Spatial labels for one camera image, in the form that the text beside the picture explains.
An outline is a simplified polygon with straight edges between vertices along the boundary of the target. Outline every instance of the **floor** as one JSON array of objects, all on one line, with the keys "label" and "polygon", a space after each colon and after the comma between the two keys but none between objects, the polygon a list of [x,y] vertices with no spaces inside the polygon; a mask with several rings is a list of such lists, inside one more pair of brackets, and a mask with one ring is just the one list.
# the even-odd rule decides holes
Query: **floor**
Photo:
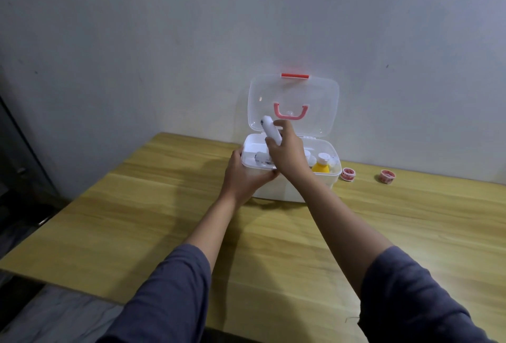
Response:
[{"label": "floor", "polygon": [[[0,222],[8,216],[0,207]],[[0,234],[0,258],[28,237],[36,227],[18,221]],[[0,271],[0,287],[12,275]],[[119,315],[122,306],[89,295],[46,285],[0,332],[0,343],[94,342]],[[245,343],[233,335],[206,330],[202,342]]]}]

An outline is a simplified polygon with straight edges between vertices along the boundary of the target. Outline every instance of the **wall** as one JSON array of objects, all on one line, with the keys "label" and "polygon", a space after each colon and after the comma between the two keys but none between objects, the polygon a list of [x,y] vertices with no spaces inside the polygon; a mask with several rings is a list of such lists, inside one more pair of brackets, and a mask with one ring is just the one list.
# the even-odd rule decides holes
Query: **wall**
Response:
[{"label": "wall", "polygon": [[342,159],[506,182],[506,0],[0,6],[0,94],[67,197],[158,131],[242,142],[280,71],[338,81]]}]

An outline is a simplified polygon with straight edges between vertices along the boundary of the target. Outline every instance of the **clear plastic lid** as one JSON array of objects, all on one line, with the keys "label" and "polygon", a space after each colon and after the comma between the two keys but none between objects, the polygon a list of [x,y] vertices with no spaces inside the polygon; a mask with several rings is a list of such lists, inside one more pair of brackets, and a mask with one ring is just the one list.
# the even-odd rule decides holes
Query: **clear plastic lid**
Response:
[{"label": "clear plastic lid", "polygon": [[307,75],[282,77],[260,75],[251,81],[248,122],[262,131],[260,120],[289,119],[300,136],[321,137],[330,133],[338,110],[339,84],[332,79]]}]

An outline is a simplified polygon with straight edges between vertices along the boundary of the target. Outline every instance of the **table surface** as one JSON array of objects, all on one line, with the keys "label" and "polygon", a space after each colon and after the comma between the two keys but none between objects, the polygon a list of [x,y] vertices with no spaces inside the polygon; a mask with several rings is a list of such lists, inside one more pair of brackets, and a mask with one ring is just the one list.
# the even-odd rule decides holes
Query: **table surface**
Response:
[{"label": "table surface", "polygon": [[[0,261],[0,269],[125,303],[216,198],[233,144],[160,133]],[[506,187],[359,163],[334,190],[506,337]],[[216,263],[207,326],[259,341],[366,341],[359,301],[307,207],[252,199]]]}]

